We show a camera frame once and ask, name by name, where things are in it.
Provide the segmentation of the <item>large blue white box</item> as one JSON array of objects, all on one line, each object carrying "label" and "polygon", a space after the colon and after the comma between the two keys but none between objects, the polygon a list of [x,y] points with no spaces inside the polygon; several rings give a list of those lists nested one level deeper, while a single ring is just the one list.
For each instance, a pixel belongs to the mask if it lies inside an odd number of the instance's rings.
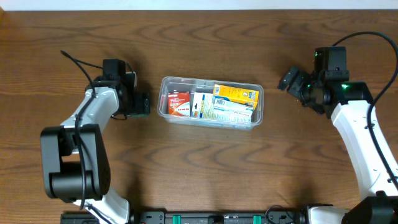
[{"label": "large blue white box", "polygon": [[194,93],[191,117],[216,119],[213,95],[211,93]]}]

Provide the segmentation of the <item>yellow box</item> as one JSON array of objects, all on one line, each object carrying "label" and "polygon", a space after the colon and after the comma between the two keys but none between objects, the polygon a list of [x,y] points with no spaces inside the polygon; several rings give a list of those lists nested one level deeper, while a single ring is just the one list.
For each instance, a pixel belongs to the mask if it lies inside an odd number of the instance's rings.
[{"label": "yellow box", "polygon": [[258,104],[259,92],[256,90],[216,84],[213,89],[213,96],[226,101],[250,106],[255,109]]}]

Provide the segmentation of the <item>dark green small box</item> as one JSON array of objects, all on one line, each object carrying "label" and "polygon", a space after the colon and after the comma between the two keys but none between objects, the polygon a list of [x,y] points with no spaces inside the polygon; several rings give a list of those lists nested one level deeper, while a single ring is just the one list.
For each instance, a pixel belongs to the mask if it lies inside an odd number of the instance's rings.
[{"label": "dark green small box", "polygon": [[149,116],[148,113],[127,114],[127,118],[143,118]]}]

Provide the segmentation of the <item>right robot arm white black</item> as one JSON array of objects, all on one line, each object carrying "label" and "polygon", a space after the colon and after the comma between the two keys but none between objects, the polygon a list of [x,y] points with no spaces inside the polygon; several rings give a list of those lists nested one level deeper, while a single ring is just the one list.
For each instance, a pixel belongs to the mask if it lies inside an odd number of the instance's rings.
[{"label": "right robot arm white black", "polygon": [[309,206],[306,223],[397,223],[397,162],[367,85],[349,80],[345,47],[315,49],[314,66],[313,73],[291,67],[277,87],[331,120],[354,167],[361,201],[351,210]]}]

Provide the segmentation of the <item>slim white blue box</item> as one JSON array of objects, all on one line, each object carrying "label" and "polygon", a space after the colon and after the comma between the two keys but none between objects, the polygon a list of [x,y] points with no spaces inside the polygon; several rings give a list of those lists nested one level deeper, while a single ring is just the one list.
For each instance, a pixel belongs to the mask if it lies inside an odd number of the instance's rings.
[{"label": "slim white blue box", "polygon": [[253,114],[253,107],[213,97],[213,113],[220,121],[235,123],[250,123]]}]

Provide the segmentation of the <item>red orange small box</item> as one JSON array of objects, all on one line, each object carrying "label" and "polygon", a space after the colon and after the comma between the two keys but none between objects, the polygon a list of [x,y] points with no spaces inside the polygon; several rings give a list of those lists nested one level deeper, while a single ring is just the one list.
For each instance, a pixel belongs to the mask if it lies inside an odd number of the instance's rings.
[{"label": "red orange small box", "polygon": [[168,110],[170,115],[190,116],[190,93],[179,92],[168,94]]}]

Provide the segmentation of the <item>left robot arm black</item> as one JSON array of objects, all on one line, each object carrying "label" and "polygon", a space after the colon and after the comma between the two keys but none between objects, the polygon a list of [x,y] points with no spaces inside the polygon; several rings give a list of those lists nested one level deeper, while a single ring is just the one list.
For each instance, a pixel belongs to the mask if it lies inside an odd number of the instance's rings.
[{"label": "left robot arm black", "polygon": [[111,119],[150,113],[148,93],[136,91],[137,73],[120,59],[105,59],[89,80],[76,111],[40,134],[45,193],[89,211],[100,223],[129,223],[129,202],[111,189],[102,133]]}]

